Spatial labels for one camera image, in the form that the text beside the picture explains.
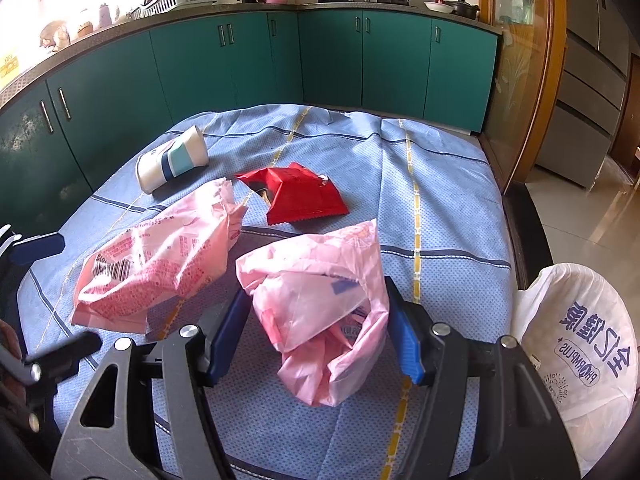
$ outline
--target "white plate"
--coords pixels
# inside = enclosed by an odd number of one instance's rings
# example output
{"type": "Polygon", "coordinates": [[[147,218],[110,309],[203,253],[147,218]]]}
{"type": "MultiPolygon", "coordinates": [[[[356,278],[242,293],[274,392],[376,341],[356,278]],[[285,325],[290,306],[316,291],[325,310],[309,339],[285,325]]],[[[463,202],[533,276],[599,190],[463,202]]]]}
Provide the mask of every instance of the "white plate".
{"type": "Polygon", "coordinates": [[[450,5],[438,4],[436,2],[425,2],[424,4],[429,10],[435,10],[436,12],[444,12],[445,14],[453,12],[453,7],[450,5]]]}

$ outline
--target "red packet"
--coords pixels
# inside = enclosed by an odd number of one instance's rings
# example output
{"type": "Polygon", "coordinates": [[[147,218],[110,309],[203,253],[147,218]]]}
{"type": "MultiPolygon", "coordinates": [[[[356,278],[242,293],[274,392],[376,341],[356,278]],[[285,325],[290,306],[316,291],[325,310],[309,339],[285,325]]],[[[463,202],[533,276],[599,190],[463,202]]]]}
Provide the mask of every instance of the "red packet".
{"type": "Polygon", "coordinates": [[[236,177],[270,205],[268,225],[349,212],[327,176],[316,175],[296,162],[288,168],[262,168],[236,177]]]}

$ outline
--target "metal bolt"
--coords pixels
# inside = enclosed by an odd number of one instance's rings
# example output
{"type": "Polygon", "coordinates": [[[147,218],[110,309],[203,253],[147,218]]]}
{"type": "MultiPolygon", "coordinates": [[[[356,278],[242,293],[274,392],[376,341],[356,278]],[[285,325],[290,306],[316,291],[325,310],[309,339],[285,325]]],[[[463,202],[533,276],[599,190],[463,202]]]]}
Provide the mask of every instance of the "metal bolt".
{"type": "Polygon", "coordinates": [[[38,433],[40,431],[40,421],[35,413],[29,414],[29,427],[33,433],[38,433]]]}
{"type": "Polygon", "coordinates": [[[38,363],[31,365],[31,379],[38,382],[42,376],[42,369],[38,363]]]}
{"type": "Polygon", "coordinates": [[[504,346],[505,348],[512,349],[512,348],[516,348],[516,346],[518,346],[518,341],[512,335],[503,335],[500,338],[500,344],[502,346],[504,346]]]}
{"type": "Polygon", "coordinates": [[[451,327],[446,323],[436,323],[431,327],[431,331],[435,335],[439,335],[441,337],[444,337],[444,336],[449,335],[451,333],[451,327]]]}
{"type": "Polygon", "coordinates": [[[198,327],[195,325],[185,325],[180,329],[182,337],[193,337],[198,333],[198,327]]]}
{"type": "Polygon", "coordinates": [[[115,346],[116,350],[122,352],[123,350],[126,350],[131,346],[131,339],[128,337],[121,337],[114,343],[113,346],[115,346]]]}

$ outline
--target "pink plastic packaging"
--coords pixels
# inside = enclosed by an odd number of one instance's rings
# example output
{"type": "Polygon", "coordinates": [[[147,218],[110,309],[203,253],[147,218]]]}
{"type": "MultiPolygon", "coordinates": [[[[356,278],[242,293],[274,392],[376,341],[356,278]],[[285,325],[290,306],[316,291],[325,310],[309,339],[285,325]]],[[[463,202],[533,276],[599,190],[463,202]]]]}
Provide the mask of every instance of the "pink plastic packaging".
{"type": "Polygon", "coordinates": [[[145,333],[148,309],[224,274],[245,212],[231,181],[219,178],[116,236],[84,261],[72,323],[145,333]]]}
{"type": "Polygon", "coordinates": [[[389,313],[375,220],[274,242],[238,258],[236,271],[291,393],[337,406],[362,386],[389,313]]]}

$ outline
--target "tile floor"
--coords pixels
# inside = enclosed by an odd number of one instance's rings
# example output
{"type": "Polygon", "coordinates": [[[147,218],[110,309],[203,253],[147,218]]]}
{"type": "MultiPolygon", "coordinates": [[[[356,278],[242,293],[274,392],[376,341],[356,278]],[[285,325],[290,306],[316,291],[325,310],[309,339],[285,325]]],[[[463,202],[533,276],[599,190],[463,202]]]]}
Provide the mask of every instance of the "tile floor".
{"type": "Polygon", "coordinates": [[[527,188],[555,263],[599,272],[618,291],[640,333],[640,190],[607,159],[587,191],[535,167],[527,188]]]}

